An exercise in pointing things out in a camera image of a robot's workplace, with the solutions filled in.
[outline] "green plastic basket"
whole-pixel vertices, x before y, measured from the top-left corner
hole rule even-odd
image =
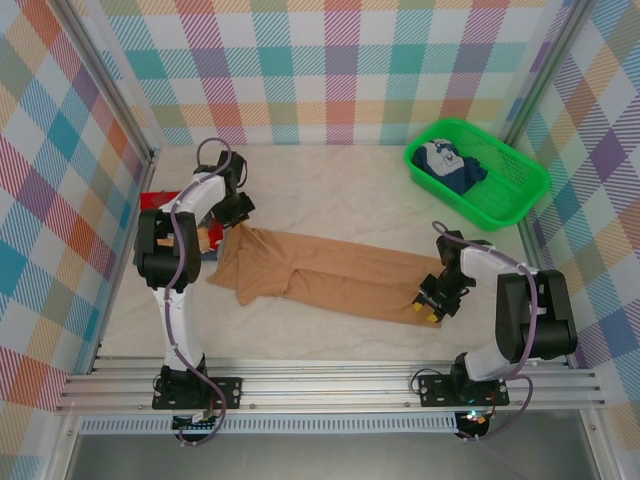
[[[453,142],[462,156],[471,156],[489,171],[464,195],[458,195],[412,163],[414,152],[434,138]],[[549,190],[547,171],[526,155],[457,118],[443,118],[412,142],[404,153],[411,178],[484,230],[518,223]]]

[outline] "blue clothing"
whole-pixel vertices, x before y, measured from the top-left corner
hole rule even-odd
[[[449,141],[437,138],[419,147],[413,164],[458,195],[466,193],[487,177],[487,171],[473,157],[463,157]]]

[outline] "red object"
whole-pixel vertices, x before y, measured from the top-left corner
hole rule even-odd
[[[178,196],[180,192],[146,192],[140,194],[140,210],[160,208]],[[223,228],[215,219],[209,225],[209,243],[213,250],[218,249],[222,241]]]

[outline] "beige pants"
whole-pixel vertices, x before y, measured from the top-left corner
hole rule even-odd
[[[440,260],[412,253],[271,232],[240,224],[228,234],[218,270],[208,278],[236,290],[247,305],[257,296],[285,297],[316,307],[412,325],[439,326],[412,302]]]

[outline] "marble floor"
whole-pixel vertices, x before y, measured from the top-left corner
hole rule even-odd
[[[395,146],[242,146],[249,164],[244,187],[256,210],[249,224],[437,256],[433,220],[484,238],[524,261],[516,227],[483,232],[414,184]],[[203,162],[219,149],[203,149]],[[195,148],[166,148],[151,191],[180,190],[195,168]],[[360,318],[281,298],[240,307],[235,292],[207,283],[203,264],[195,287],[197,331],[207,355],[256,359],[449,360],[493,336],[495,296],[482,287],[465,297],[442,328]],[[129,262],[101,349],[102,355],[164,355],[158,307]]]

